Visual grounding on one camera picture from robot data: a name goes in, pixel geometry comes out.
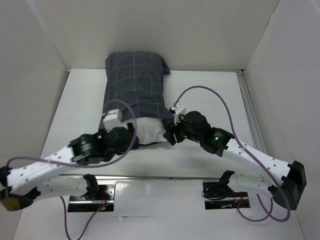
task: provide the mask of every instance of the checkered gray towel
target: checkered gray towel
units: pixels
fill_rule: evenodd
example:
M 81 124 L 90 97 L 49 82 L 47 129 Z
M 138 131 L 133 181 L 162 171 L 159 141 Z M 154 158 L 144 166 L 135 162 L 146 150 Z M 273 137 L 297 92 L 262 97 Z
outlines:
M 120 109 L 123 121 L 132 118 L 121 103 L 107 104 L 112 99 L 129 104 L 137 118 L 173 118 L 163 96 L 164 75 L 170 69 L 162 56 L 148 51 L 115 52 L 105 60 L 105 70 L 108 80 L 99 129 L 104 128 L 102 120 L 109 110 Z

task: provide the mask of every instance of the wire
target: wire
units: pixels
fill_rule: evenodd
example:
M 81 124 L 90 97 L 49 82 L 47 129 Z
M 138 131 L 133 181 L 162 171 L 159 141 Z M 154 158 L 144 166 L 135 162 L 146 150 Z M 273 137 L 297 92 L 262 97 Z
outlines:
M 137 124 L 137 119 L 135 116 L 135 112 L 133 111 L 133 109 L 124 101 L 119 100 L 119 99 L 112 99 L 108 102 L 112 103 L 112 102 L 119 102 L 121 104 L 123 104 L 128 111 L 130 112 L 132 118 L 133 118 L 133 122 L 134 122 L 134 130 L 133 130 L 133 137 L 131 139 L 131 142 L 128 146 L 128 148 L 125 150 L 125 152 L 118 157 L 117 159 L 104 163 L 104 164 L 95 164 L 95 165 L 78 165 L 78 164 L 72 164 L 72 163 L 65 163 L 65 162 L 60 162 L 60 161 L 54 161 L 54 160 L 47 160 L 47 159 L 42 159 L 42 158 L 38 158 L 38 157 L 30 157 L 30 156 L 15 156 L 10 158 L 7 162 L 6 162 L 6 166 L 9 167 L 9 164 L 12 161 L 15 160 L 31 160 L 31 161 L 36 161 L 36 162 L 42 162 L 42 163 L 50 163 L 50 164 L 58 164 L 58 165 L 62 165 L 62 166 L 67 166 L 67 167 L 72 167 L 72 168 L 78 168 L 78 169 L 95 169 L 95 168 L 102 168 L 102 167 L 106 167 L 106 166 L 110 166 L 112 164 L 115 164 L 116 162 L 119 162 L 121 159 L 123 159 L 128 152 L 132 149 L 132 147 L 135 144 L 136 138 L 137 138 L 137 128 L 138 128 L 138 124 Z
M 69 232 L 68 232 L 68 225 L 67 225 L 67 206 L 66 206 L 66 202 L 64 200 L 64 198 L 61 196 L 60 197 L 62 204 L 63 204 L 63 215 L 64 215 L 64 231 L 65 231 L 65 235 L 68 238 L 68 240 L 72 240 Z M 97 212 L 99 212 L 101 209 L 105 208 L 106 206 L 110 205 L 111 203 L 105 204 L 101 207 L 98 207 L 98 209 L 90 216 L 89 220 L 86 222 L 84 229 L 81 233 L 81 235 L 77 238 L 77 240 L 80 240 L 83 235 L 85 234 L 85 231 L 87 230 L 87 227 L 89 225 L 89 223 L 91 222 L 92 218 L 96 215 Z
M 103 206 L 104 203 L 106 203 L 106 198 L 105 196 L 99 191 L 98 194 L 101 195 L 101 207 Z
M 224 105 L 224 107 L 225 107 L 225 110 L 226 110 L 226 112 L 227 112 L 227 114 L 228 114 L 228 118 L 229 118 L 229 121 L 230 121 L 231 130 L 232 130 L 232 133 L 233 133 L 233 135 L 234 135 L 234 138 L 235 138 L 236 142 L 239 144 L 239 146 L 240 146 L 247 154 L 249 154 L 249 155 L 263 168 L 263 170 L 264 170 L 264 171 L 269 175 L 269 177 L 274 181 L 274 183 L 275 183 L 276 187 L 278 188 L 281 196 L 283 197 L 283 200 L 284 200 L 284 203 L 285 203 L 285 207 L 286 207 L 286 210 L 287 210 L 285 218 L 279 219 L 279 218 L 273 217 L 273 216 L 271 215 L 272 210 L 267 211 L 267 210 L 266 210 L 266 207 L 265 207 L 264 204 L 262 203 L 261 199 L 258 198 L 258 200 L 259 200 L 259 202 L 260 202 L 263 210 L 267 213 L 266 218 L 264 217 L 264 218 L 262 218 L 262 219 L 251 219 L 251 218 L 248 218 L 248 217 L 244 216 L 244 215 L 240 212 L 240 208 L 239 208 L 240 204 L 241 204 L 243 201 L 239 202 L 239 204 L 238 204 L 238 206 L 237 206 L 237 210 L 238 210 L 239 214 L 240 214 L 243 218 L 245 218 L 246 220 L 251 221 L 251 222 L 261 222 L 261 221 L 264 221 L 265 219 L 267 219 L 268 217 L 271 217 L 273 220 L 275 220 L 275 221 L 277 221 L 277 222 L 286 222 L 286 221 L 290 218 L 290 213 L 291 213 L 291 212 L 290 212 L 290 204 L 289 204 L 289 201 L 288 201 L 287 196 L 285 195 L 284 191 L 281 189 L 280 184 L 278 183 L 278 181 L 276 180 L 276 178 L 272 175 L 272 173 L 263 165 L 263 163 L 262 163 L 255 155 L 253 155 L 248 149 L 244 148 L 244 146 L 241 144 L 241 142 L 240 142 L 240 140 L 239 140 L 239 138 L 238 138 L 238 136 L 237 136 L 237 134 L 236 134 L 236 131 L 235 131 L 235 127 L 234 127 L 234 123 L 233 123 L 233 121 L 232 121 L 232 117 L 231 117 L 230 110 L 229 110 L 229 108 L 228 108 L 225 100 L 220 96 L 220 94 L 217 93 L 215 90 L 212 90 L 211 88 L 206 87 L 206 86 L 201 86 L 201 85 L 191 86 L 191 87 L 188 87 L 186 90 L 184 90 L 184 91 L 180 94 L 180 96 L 177 98 L 177 100 L 175 101 L 175 103 L 174 103 L 173 106 L 175 107 L 175 106 L 177 105 L 177 103 L 179 102 L 179 100 L 181 99 L 181 97 L 182 97 L 187 91 L 189 91 L 189 90 L 191 90 L 191 89 L 196 89 L 196 88 L 206 89 L 206 90 L 214 93 L 214 94 L 221 100 L 221 102 L 223 103 L 223 105 Z
M 241 193 L 241 192 L 238 192 L 239 194 L 240 194 L 240 196 L 241 196 L 241 198 L 238 200 L 238 199 L 236 199 L 236 197 L 237 197 L 237 192 L 235 192 L 234 193 L 234 197 L 233 197 L 233 200 L 234 200 L 234 204 L 236 204 L 236 203 L 238 203 L 238 202 L 241 202 L 243 199 L 244 199 L 244 196 L 243 196 L 243 194 Z

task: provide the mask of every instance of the white wall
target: white wall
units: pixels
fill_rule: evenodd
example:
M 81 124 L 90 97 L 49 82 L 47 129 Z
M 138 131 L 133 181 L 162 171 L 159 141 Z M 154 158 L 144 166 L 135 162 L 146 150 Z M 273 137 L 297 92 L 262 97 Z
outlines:
M 34 2 L 69 69 L 102 69 L 111 52 L 146 50 L 190 70 L 244 69 L 279 0 Z
M 0 33 L 3 166 L 10 157 L 40 156 L 68 72 L 25 1 L 1 1 Z M 0 204 L 1 240 L 14 238 L 20 215 Z
M 297 209 L 306 240 L 320 236 L 319 1 L 281 0 L 245 78 L 269 153 L 305 165 L 308 184 Z

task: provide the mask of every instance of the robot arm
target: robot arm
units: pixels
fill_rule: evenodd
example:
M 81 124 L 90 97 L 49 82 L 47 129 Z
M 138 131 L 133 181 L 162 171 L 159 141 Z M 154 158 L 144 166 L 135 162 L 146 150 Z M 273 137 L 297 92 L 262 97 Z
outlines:
M 109 111 L 104 118 L 105 129 L 95 134 L 83 134 L 67 146 L 45 158 L 48 162 L 35 162 L 25 167 L 0 168 L 1 203 L 10 211 L 30 206 L 34 200 L 59 196 L 79 196 L 87 200 L 96 196 L 99 186 L 96 177 L 86 174 L 79 178 L 59 176 L 78 166 L 109 162 L 128 148 L 134 134 L 132 123 L 121 123 L 121 112 Z M 138 148 L 136 138 L 133 149 Z
M 260 175 L 242 176 L 236 175 L 234 171 L 226 171 L 219 180 L 221 187 L 229 188 L 236 193 L 264 194 L 272 197 L 280 206 L 286 207 L 278 188 L 272 184 L 273 180 L 245 151 L 247 149 L 275 177 L 289 201 L 290 209 L 297 209 L 307 184 L 303 164 L 297 161 L 290 164 L 278 160 L 240 141 L 242 148 L 233 134 L 221 128 L 211 127 L 207 119 L 197 111 L 186 113 L 186 108 L 180 102 L 172 106 L 170 112 L 174 114 L 174 121 L 165 125 L 164 137 L 171 145 L 181 143 L 185 139 L 194 141 L 208 153 L 235 161 Z
M 286 207 L 277 187 L 261 166 L 244 150 L 248 149 L 275 176 L 281 189 L 287 196 L 290 209 L 295 210 L 307 184 L 303 164 L 294 161 L 292 164 L 272 158 L 242 142 L 240 147 L 234 136 L 220 128 L 211 127 L 206 118 L 197 111 L 186 114 L 186 108 L 178 103 L 171 108 L 174 121 L 164 124 L 164 137 L 171 145 L 181 143 L 185 139 L 197 142 L 211 154 L 233 160 L 242 164 L 260 176 L 244 176 L 226 171 L 219 180 L 221 188 L 235 193 L 249 192 L 267 195 L 282 207 Z M 33 201 L 43 198 L 73 195 L 82 196 L 87 200 L 94 198 L 99 186 L 94 175 L 87 174 L 79 178 L 59 176 L 79 165 L 99 164 L 110 161 L 115 154 L 121 155 L 133 137 L 131 123 L 121 123 L 121 112 L 108 112 L 103 120 L 104 130 L 95 134 L 84 134 L 71 141 L 46 160 L 52 162 L 35 162 L 22 168 L 0 168 L 0 183 L 5 189 L 0 191 L 1 203 L 10 211 L 30 206 Z M 134 148 L 138 148 L 138 138 Z

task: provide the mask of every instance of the gray cloth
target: gray cloth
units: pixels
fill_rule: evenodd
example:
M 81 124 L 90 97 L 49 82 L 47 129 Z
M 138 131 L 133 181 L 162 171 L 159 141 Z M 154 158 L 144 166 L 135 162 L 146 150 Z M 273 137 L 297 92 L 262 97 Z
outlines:
M 108 103 L 113 99 L 126 102 L 137 118 L 173 119 L 163 96 L 164 75 L 169 75 L 170 69 L 162 56 L 148 51 L 115 52 L 105 60 L 105 70 L 107 83 L 99 129 L 104 128 L 102 120 L 110 110 L 120 109 L 122 121 L 132 118 L 121 103 Z

